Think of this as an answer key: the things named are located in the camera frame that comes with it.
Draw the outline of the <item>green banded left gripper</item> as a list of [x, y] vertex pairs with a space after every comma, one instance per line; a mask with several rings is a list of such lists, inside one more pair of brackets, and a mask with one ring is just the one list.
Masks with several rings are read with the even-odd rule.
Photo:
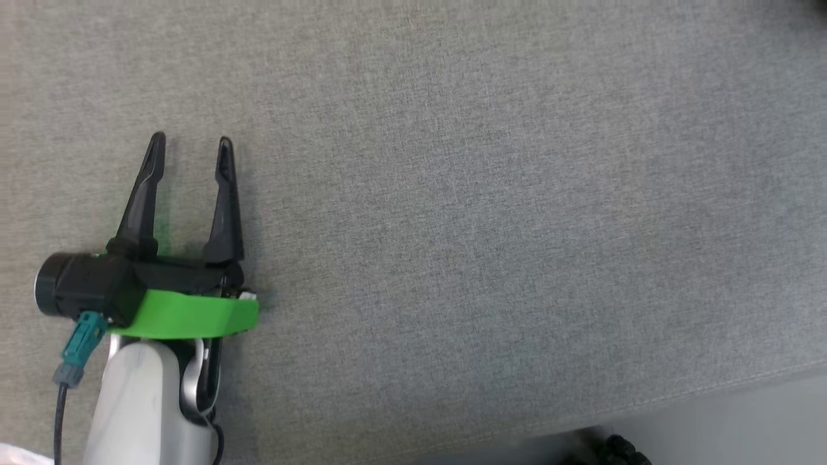
[[[109, 255], [132, 261], [158, 253], [154, 237], [156, 197], [165, 168], [166, 137], [155, 132], [147, 147], [126, 209], [115, 236], [107, 242]], [[239, 262], [245, 258], [238, 179], [233, 142], [219, 141], [215, 180], [215, 215], [204, 245], [207, 264], [188, 260], [157, 260], [136, 265], [145, 293], [132, 324], [111, 325], [112, 335], [151, 340], [221, 338], [256, 327], [260, 304], [245, 286]]]

